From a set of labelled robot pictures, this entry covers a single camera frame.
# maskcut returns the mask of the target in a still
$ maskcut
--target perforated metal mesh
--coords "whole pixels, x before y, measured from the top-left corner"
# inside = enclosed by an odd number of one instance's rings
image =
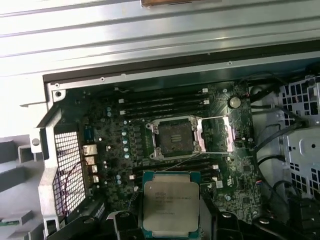
[[[58,216],[71,213],[86,197],[77,132],[54,135],[58,170],[53,182]]]
[[[302,81],[291,83],[281,89],[281,100],[283,107],[296,115],[313,122],[319,120],[319,77],[310,77]],[[295,121],[289,115],[284,114],[286,126]]]

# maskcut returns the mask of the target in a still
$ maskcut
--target circuit board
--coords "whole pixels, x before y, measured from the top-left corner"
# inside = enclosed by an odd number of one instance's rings
[[[231,106],[232,97],[239,106]],[[85,144],[97,145],[92,184],[108,197],[111,212],[128,209],[144,171],[172,170],[200,172],[200,186],[209,188],[220,210],[248,223],[258,214],[245,83],[114,91],[92,99],[83,125]]]

